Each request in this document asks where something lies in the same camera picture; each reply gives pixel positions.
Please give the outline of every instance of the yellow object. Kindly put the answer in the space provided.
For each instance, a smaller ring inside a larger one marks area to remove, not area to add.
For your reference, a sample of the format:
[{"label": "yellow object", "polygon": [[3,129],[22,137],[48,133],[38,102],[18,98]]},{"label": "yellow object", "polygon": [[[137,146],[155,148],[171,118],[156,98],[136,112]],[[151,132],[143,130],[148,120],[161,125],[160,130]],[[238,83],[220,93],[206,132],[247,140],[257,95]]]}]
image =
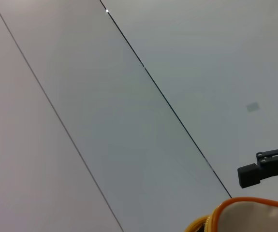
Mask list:
[{"label": "yellow object", "polygon": [[209,216],[190,224],[185,232],[278,232],[278,202],[253,198],[231,198]]}]

